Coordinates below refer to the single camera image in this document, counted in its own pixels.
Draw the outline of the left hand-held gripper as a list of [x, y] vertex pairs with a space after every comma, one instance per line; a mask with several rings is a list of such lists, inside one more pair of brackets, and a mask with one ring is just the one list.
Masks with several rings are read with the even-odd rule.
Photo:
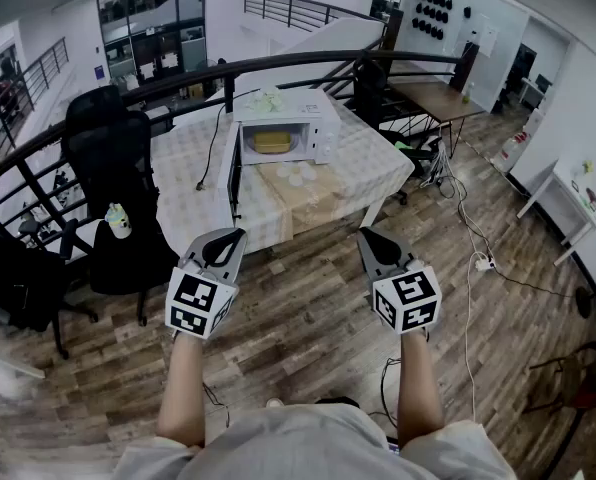
[[165, 301], [165, 324], [176, 335], [206, 340], [224, 321], [239, 291], [246, 244], [247, 233], [239, 227], [194, 239], [172, 271]]

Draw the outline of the white microwave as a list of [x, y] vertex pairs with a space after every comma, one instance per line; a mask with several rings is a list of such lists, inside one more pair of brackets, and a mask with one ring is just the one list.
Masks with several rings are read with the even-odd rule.
[[[308, 161], [328, 165], [336, 156], [341, 118], [330, 98], [321, 89], [282, 91], [286, 104], [282, 112], [256, 114], [247, 110], [248, 94], [235, 106], [214, 189], [215, 218], [221, 227], [232, 227], [241, 218], [246, 167], [258, 173], [256, 166], [265, 163]], [[291, 150], [284, 154], [256, 153], [253, 135], [264, 131], [289, 132]]]

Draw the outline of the person's right forearm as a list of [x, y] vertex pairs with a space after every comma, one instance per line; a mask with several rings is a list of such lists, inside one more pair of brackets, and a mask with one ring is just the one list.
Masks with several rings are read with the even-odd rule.
[[397, 407], [400, 448], [445, 426], [438, 383], [426, 335], [414, 331], [401, 336], [401, 364]]

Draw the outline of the person's left forearm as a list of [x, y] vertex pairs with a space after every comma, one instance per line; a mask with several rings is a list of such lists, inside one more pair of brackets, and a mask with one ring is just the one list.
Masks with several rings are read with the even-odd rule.
[[186, 447], [205, 446], [202, 341], [178, 334], [174, 340], [156, 435]]

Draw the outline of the small colourful cup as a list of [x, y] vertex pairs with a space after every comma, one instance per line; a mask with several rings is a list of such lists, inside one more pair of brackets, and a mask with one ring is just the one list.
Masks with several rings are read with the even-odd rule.
[[132, 227], [124, 208], [119, 203], [110, 203], [104, 216], [112, 234], [117, 239], [126, 239], [132, 233]]

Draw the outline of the checked tablecloth table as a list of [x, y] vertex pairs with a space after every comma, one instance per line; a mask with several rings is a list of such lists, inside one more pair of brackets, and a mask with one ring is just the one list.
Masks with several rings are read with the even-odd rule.
[[[379, 207], [411, 176], [413, 164], [342, 104], [334, 106], [341, 132], [336, 156], [328, 165], [343, 184], [338, 220]], [[157, 220], [177, 254], [197, 236], [222, 228], [216, 223], [213, 200], [231, 124], [231, 116], [218, 107], [203, 109], [176, 119], [170, 132], [151, 143], [153, 180], [159, 190]], [[244, 169], [241, 188], [243, 205], [236, 224], [247, 232], [247, 251], [294, 238], [278, 196], [252, 167]]]

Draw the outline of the black mesh office chair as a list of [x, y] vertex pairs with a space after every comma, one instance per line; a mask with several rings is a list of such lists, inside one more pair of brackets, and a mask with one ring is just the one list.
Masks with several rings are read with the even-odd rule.
[[[77, 96], [68, 106], [61, 150], [98, 222], [89, 254], [90, 286], [99, 294], [137, 294], [138, 324], [147, 324], [147, 292], [169, 281], [179, 256], [157, 221], [158, 189], [151, 167], [151, 125], [141, 111], [117, 105], [119, 89], [108, 85]], [[132, 227], [117, 239], [104, 220], [119, 203]]]

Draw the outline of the clear water jug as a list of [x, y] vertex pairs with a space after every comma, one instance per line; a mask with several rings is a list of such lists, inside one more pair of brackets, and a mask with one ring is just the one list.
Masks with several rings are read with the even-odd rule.
[[494, 158], [498, 170], [508, 173], [516, 164], [529, 142], [530, 136], [520, 132], [509, 138]]

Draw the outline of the person's white shirt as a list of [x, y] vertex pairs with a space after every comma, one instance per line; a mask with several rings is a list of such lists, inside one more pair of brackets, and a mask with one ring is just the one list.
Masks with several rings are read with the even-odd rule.
[[516, 480], [484, 428], [464, 420], [390, 450], [348, 404], [257, 409], [203, 448], [163, 437], [128, 446], [113, 480]]

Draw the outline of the red stool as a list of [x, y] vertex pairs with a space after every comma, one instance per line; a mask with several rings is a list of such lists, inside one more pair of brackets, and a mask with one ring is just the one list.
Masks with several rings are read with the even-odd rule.
[[523, 414], [551, 409], [552, 413], [562, 408], [589, 410], [596, 408], [596, 341], [587, 342], [566, 356], [555, 357], [533, 364], [529, 370], [554, 365], [559, 377], [559, 391], [549, 403], [528, 405]]

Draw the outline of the brown wooden desk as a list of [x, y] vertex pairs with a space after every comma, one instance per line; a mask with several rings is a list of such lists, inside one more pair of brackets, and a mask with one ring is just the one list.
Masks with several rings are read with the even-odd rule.
[[425, 115], [439, 128], [448, 130], [452, 158], [465, 120], [485, 110], [466, 96], [441, 81], [397, 82], [389, 88], [399, 98], [397, 103], [411, 116]]

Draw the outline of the black swivel chair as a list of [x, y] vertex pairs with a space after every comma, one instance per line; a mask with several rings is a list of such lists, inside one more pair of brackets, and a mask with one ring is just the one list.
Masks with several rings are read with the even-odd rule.
[[[351, 104], [354, 113], [367, 125], [376, 130], [393, 147], [396, 141], [402, 141], [412, 147], [411, 150], [398, 150], [407, 157], [414, 166], [412, 176], [422, 178], [425, 175], [424, 162], [432, 162], [438, 154], [438, 138], [429, 139], [429, 131], [410, 134], [413, 128], [413, 117], [397, 105], [399, 98], [392, 93], [384, 70], [373, 60], [361, 57], [353, 65], [354, 97]], [[392, 123], [407, 117], [403, 125], [408, 134], [393, 127], [381, 128], [381, 124], [391, 120]]]

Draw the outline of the black glass shelving cabinet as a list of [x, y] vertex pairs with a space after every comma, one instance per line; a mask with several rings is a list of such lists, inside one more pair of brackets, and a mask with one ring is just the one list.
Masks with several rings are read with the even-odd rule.
[[97, 0], [110, 80], [124, 92], [207, 65], [206, 0]]

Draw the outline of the black straight balcony railing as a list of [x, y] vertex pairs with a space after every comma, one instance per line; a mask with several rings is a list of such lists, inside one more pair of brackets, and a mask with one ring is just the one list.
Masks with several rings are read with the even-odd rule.
[[378, 18], [314, 0], [243, 0], [243, 11], [304, 32], [314, 32], [343, 18], [373, 21], [385, 27]]

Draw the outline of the group of black wall-mounted headsets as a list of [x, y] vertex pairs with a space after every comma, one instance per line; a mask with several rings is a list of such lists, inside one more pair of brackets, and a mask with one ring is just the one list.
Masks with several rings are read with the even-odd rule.
[[416, 0], [411, 25], [414, 30], [442, 41], [453, 10], [453, 0]]

